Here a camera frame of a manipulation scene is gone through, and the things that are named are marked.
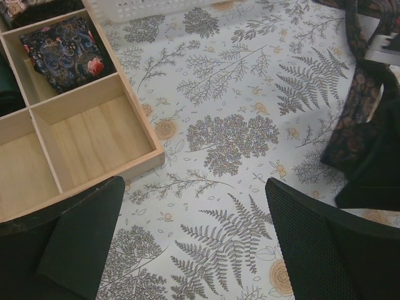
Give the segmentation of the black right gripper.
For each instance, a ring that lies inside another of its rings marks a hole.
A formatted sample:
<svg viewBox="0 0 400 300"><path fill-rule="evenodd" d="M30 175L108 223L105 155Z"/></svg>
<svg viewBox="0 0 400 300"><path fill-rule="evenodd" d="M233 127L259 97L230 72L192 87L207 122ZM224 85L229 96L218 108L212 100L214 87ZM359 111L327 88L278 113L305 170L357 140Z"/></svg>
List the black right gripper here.
<svg viewBox="0 0 400 300"><path fill-rule="evenodd" d="M364 58L378 63L399 62L399 16L390 35L377 35L373 38Z"/></svg>

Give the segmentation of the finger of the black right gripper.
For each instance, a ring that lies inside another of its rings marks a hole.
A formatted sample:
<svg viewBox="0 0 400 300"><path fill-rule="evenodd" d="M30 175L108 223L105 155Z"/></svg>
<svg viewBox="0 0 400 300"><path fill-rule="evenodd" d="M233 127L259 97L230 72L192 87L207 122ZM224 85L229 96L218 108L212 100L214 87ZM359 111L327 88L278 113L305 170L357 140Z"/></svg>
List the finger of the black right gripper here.
<svg viewBox="0 0 400 300"><path fill-rule="evenodd" d="M335 198L341 209L399 209L399 100L383 107L374 146Z"/></svg>

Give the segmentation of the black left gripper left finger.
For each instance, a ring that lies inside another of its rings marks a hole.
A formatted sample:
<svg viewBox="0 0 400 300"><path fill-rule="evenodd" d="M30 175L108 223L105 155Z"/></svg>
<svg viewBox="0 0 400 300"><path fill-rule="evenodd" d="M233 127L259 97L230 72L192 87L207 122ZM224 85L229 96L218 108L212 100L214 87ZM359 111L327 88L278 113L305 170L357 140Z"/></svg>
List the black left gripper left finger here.
<svg viewBox="0 0 400 300"><path fill-rule="evenodd" d="M124 196L109 179L1 223L1 299L95 299Z"/></svg>

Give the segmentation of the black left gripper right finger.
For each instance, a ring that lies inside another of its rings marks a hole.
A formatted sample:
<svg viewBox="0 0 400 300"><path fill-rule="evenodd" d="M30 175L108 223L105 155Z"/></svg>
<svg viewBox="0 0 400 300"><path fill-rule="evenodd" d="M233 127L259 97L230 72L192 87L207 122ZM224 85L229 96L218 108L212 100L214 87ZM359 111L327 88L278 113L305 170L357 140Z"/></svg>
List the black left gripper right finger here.
<svg viewBox="0 0 400 300"><path fill-rule="evenodd" d="M276 178L265 186L296 299L399 299L399 229L313 199Z"/></svg>

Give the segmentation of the brown paisley patterned tie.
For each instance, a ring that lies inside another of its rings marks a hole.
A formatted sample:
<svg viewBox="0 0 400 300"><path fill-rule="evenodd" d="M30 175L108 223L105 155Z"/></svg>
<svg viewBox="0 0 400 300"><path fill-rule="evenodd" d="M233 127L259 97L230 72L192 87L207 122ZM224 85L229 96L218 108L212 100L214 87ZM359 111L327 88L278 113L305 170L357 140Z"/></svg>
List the brown paisley patterned tie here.
<svg viewBox="0 0 400 300"><path fill-rule="evenodd" d="M372 42L365 37L359 15L379 19L373 36L396 30L399 1L321 1L322 5L345 12L347 44L356 68L344 103L321 162L350 177L371 150L381 127L374 107L382 99L399 95L399 83L389 66L365 58Z"/></svg>

